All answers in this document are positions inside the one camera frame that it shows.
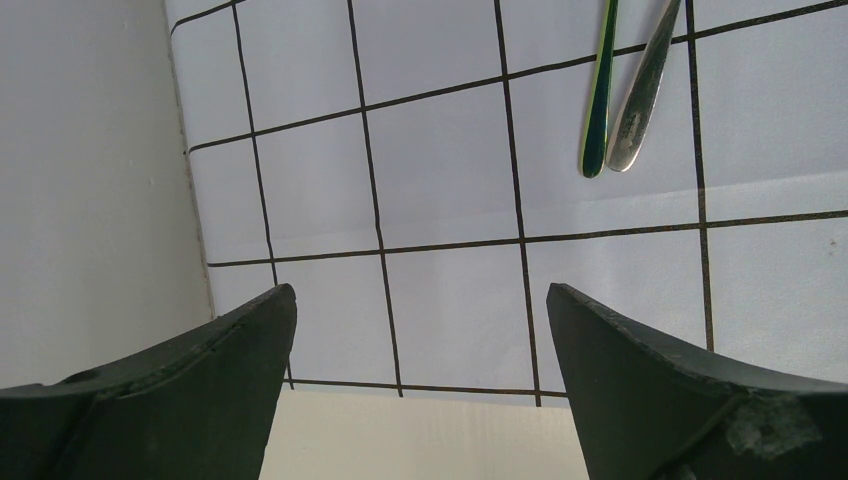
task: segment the scuff mark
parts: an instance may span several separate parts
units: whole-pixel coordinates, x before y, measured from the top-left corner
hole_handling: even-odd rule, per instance
[[[766,460],[822,440],[813,419],[792,395],[756,398],[727,420],[725,438],[733,453],[751,452]]]

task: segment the silver utensil handle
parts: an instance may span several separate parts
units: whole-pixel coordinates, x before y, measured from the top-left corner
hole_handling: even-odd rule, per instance
[[[636,77],[627,92],[624,107],[613,127],[611,141],[607,148],[606,164],[612,170],[624,172],[633,166],[648,123],[657,101],[663,68],[671,45],[674,23],[680,11],[680,0],[669,0],[654,31],[645,54],[636,71]]]

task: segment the utensil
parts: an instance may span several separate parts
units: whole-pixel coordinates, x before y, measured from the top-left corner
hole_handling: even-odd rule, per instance
[[[587,178],[596,177],[604,168],[617,15],[618,0],[607,0],[604,23],[601,25],[601,39],[598,42],[595,78],[592,81],[589,109],[586,112],[586,129],[583,132],[583,144],[580,150],[580,171]]]
[[[607,148],[606,164],[616,172],[627,171],[636,161],[645,132],[657,102],[660,82],[671,45],[674,22],[680,10],[680,0],[669,0],[657,29],[654,31],[645,54],[636,71],[612,130],[612,138]]]

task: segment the gridded surface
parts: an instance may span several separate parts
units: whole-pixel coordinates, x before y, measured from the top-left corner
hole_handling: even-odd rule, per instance
[[[848,1],[687,0],[587,180],[602,3],[167,0],[216,309],[294,286],[291,388],[567,406],[551,282],[848,381]],[[613,112],[662,3],[622,2]]]

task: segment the black grid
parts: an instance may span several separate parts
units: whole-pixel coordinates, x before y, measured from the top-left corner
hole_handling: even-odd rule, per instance
[[[626,235],[641,235],[648,233],[659,233],[659,232],[676,232],[676,231],[687,231],[687,230],[697,230],[699,232],[700,238],[700,252],[701,252],[701,270],[702,270],[702,282],[703,282],[703,299],[704,299],[704,314],[705,314],[705,336],[706,336],[706,345],[707,348],[711,351],[714,350],[714,338],[713,338],[713,325],[712,325],[712,305],[711,305],[711,291],[710,291],[710,267],[709,267],[709,245],[708,245],[708,231],[710,229],[719,229],[719,228],[728,228],[728,227],[736,227],[736,226],[747,226],[747,225],[760,225],[760,224],[774,224],[774,223],[785,223],[785,222],[804,222],[804,221],[813,221],[813,220],[825,220],[825,219],[834,219],[834,218],[848,218],[848,210],[835,210],[835,211],[827,211],[827,212],[815,212],[815,213],[806,213],[806,214],[795,214],[795,215],[780,215],[780,216],[769,216],[769,217],[756,217],[756,218],[743,218],[743,219],[735,219],[735,220],[724,220],[724,221],[708,221],[706,215],[706,186],[704,179],[704,165],[703,165],[703,153],[702,153],[702,145],[701,145],[701,123],[700,123],[700,105],[699,105],[699,94],[698,94],[698,68],[697,68],[697,51],[696,51],[696,40],[701,38],[706,38],[714,35],[719,35],[727,32],[731,32],[734,30],[739,30],[743,28],[749,28],[757,25],[763,25],[767,23],[772,23],[780,20],[785,20],[789,18],[794,18],[802,15],[807,15],[811,13],[821,12],[824,10],[841,7],[848,5],[848,0],[833,0],[822,2],[816,5],[811,5],[807,7],[797,8],[793,10],[788,10],[785,12],[766,15],[762,17],[752,18],[749,20],[744,20],[740,22],[734,22],[727,25],[722,25],[715,28],[710,28],[706,30],[697,31],[695,28],[695,14],[694,14],[694,0],[686,0],[685,2],[685,15],[686,15],[686,34],[674,37],[672,39],[673,44],[679,43],[687,43],[688,48],[688,59],[689,59],[689,80],[690,80],[690,94],[691,94],[691,113],[692,113],[692,127],[693,127],[693,141],[694,141],[694,150],[695,150],[695,172],[696,172],[696,181],[697,181],[697,195],[698,195],[698,222],[697,223],[685,223],[685,224],[673,224],[673,225],[660,225],[660,226],[652,226],[652,227],[638,227],[638,228],[626,228],[626,229],[615,229],[615,230],[603,230],[596,232],[588,232],[588,233],[576,233],[576,234],[563,234],[563,235],[546,235],[546,236],[535,236],[528,237],[525,236],[524,233],[524,221],[523,221],[523,212],[521,208],[521,189],[519,184],[518,177],[518,163],[517,163],[517,155],[515,148],[515,135],[514,135],[514,127],[513,127],[513,119],[512,119],[512,105],[511,105],[511,96],[510,96],[510,81],[530,75],[536,75],[543,72],[553,71],[553,70],[561,70],[565,68],[574,67],[577,65],[582,65],[585,63],[590,63],[595,61],[595,55],[588,55],[585,57],[576,58],[573,60],[552,63],[548,65],[543,65],[539,67],[534,67],[518,72],[509,73],[507,68],[507,58],[506,58],[506,47],[504,41],[504,31],[503,31],[503,21],[501,17],[501,7],[500,1],[494,0],[494,13],[495,20],[497,25],[497,33],[498,33],[498,47],[500,53],[500,61],[501,61],[501,74],[495,77],[485,78],[482,80],[477,80],[473,82],[463,83],[460,85],[455,85],[447,88],[440,88],[436,90],[432,90],[429,92],[423,92],[416,95],[410,95],[406,97],[397,98],[394,100],[374,103],[371,105],[366,104],[363,84],[362,84],[362,72],[360,67],[359,60],[359,51],[357,46],[357,37],[356,37],[356,25],[354,18],[354,9],[353,9],[353,0],[347,1],[348,13],[350,18],[350,32],[351,32],[351,40],[353,45],[353,55],[356,66],[356,77],[359,89],[359,100],[360,105],[358,108],[348,109],[340,112],[335,112],[331,114],[321,115],[318,117],[301,120],[297,122],[292,122],[284,125],[279,125],[272,128],[266,128],[263,130],[255,130],[254,122],[253,122],[253,113],[250,102],[250,92],[248,87],[248,78],[244,65],[244,57],[242,52],[242,43],[241,43],[241,33],[238,21],[238,12],[236,5],[242,3],[247,0],[233,0],[206,11],[197,13],[195,15],[191,15],[189,17],[180,19],[177,21],[172,30],[171,34],[173,35],[174,31],[180,25],[185,23],[198,20],[205,16],[211,15],[218,11],[224,10],[226,8],[231,8],[233,12],[233,21],[235,24],[235,32],[236,32],[236,43],[238,47],[238,55],[239,55],[239,63],[241,67],[242,78],[244,82],[244,93],[245,100],[247,104],[248,111],[248,119],[250,124],[250,132],[236,135],[233,137],[223,138],[211,142],[206,142],[202,144],[195,145],[190,148],[189,152],[194,152],[196,150],[213,147],[216,145],[222,145],[226,143],[231,143],[239,140],[251,139],[253,145],[253,154],[254,154],[254,162],[256,168],[257,182],[259,187],[259,193],[261,198],[262,205],[262,213],[263,219],[265,222],[265,235],[266,241],[268,244],[268,258],[265,259],[253,259],[253,260],[243,260],[243,261],[233,261],[233,262],[215,262],[208,263],[208,267],[210,268],[221,268],[221,267],[231,267],[231,266],[241,266],[241,265],[258,265],[258,264],[270,264],[272,268],[274,284],[278,284],[277,273],[275,263],[286,263],[286,262],[298,262],[298,261],[306,261],[306,260],[317,260],[317,259],[329,259],[329,258],[343,258],[343,257],[357,257],[357,256],[379,256],[382,274],[383,274],[383,283],[386,295],[386,304],[388,310],[388,318],[389,318],[389,328],[391,332],[391,341],[392,341],[392,350],[394,356],[394,367],[395,367],[395,383],[363,383],[363,382],[348,382],[348,381],[325,381],[325,380],[309,380],[309,379],[295,379],[292,377],[291,369],[289,368],[287,372],[287,380],[292,389],[294,389],[295,384],[300,385],[329,385],[329,386],[341,386],[341,387],[362,387],[362,388],[378,388],[378,389],[391,389],[396,390],[400,397],[403,397],[404,390],[411,391],[436,391],[436,392],[457,392],[457,393],[481,393],[481,394],[502,394],[502,395],[526,395],[533,396],[535,398],[535,402],[537,406],[541,405],[542,397],[555,397],[555,398],[567,398],[567,393],[564,392],[553,392],[553,391],[545,391],[540,389],[539,385],[539,373],[538,373],[538,364],[536,358],[536,345],[535,345],[535,328],[533,323],[533,313],[531,308],[531,296],[530,296],[530,280],[529,280],[529,271],[527,266],[527,252],[526,245],[532,243],[542,243],[542,242],[563,242],[563,241],[572,241],[572,240],[585,240],[592,238],[601,238],[601,237],[614,237],[614,236],[626,236]],[[620,48],[615,50],[614,55],[626,55],[630,53],[636,53],[644,50],[646,47],[645,44],[633,45],[626,48]],[[484,241],[473,241],[473,242],[458,242],[458,243],[445,243],[445,244],[433,244],[433,245],[420,245],[420,246],[412,246],[412,247],[399,247],[399,248],[385,248],[383,243],[383,235],[382,229],[380,225],[380,212],[379,212],[379,204],[377,197],[377,189],[374,175],[374,164],[371,154],[371,141],[370,134],[368,130],[368,116],[367,112],[378,110],[382,108],[387,108],[395,105],[400,105],[408,102],[413,102],[416,100],[422,100],[426,98],[436,97],[440,95],[445,95],[449,93],[459,92],[463,90],[468,90],[476,87],[481,87],[485,85],[493,85],[496,83],[501,83],[503,85],[503,93],[504,93],[504,103],[506,108],[506,118],[507,118],[507,129],[509,135],[509,149],[510,149],[510,160],[512,166],[512,175],[513,175],[513,187],[515,194],[515,211],[516,211],[516,220],[518,226],[518,236],[515,238],[505,238],[505,239],[497,239],[497,240],[484,240]],[[373,199],[373,207],[374,207],[374,218],[375,218],[375,228],[377,232],[378,239],[378,249],[374,250],[358,250],[358,251],[345,251],[345,252],[334,252],[334,253],[325,253],[325,254],[314,254],[314,255],[299,255],[299,256],[290,256],[290,257],[275,257],[273,252],[273,247],[271,244],[271,235],[270,235],[270,226],[268,223],[268,215],[266,211],[266,203],[265,203],[265,195],[264,189],[262,185],[262,173],[259,161],[259,152],[257,149],[256,138],[262,135],[267,135],[283,130],[289,130],[305,125],[310,125],[314,123],[319,123],[327,120],[332,120],[340,117],[345,117],[348,115],[356,115],[359,114],[362,117],[363,124],[363,134],[365,137],[365,146],[366,153],[368,159],[368,167],[370,174],[370,182],[371,182],[371,193]],[[474,248],[474,247],[484,247],[484,246],[495,246],[495,245],[519,245],[521,251],[521,266],[522,266],[522,274],[523,274],[523,285],[524,285],[524,293],[525,293],[525,301],[526,301],[526,311],[527,311],[527,322],[529,329],[529,341],[530,341],[530,352],[531,352],[531,364],[532,364],[532,373],[533,373],[533,389],[493,389],[493,388],[472,388],[472,387],[446,387],[446,386],[435,386],[435,385],[410,385],[404,384],[401,381],[400,375],[400,362],[398,358],[398,347],[397,340],[395,336],[395,326],[394,326],[394,315],[392,311],[392,302],[391,302],[391,288],[389,285],[389,277],[388,271],[386,267],[386,256],[393,254],[401,254],[401,253],[410,253],[410,252],[424,252],[424,251],[437,251],[437,250],[450,250],[450,249],[462,249],[462,248]]]

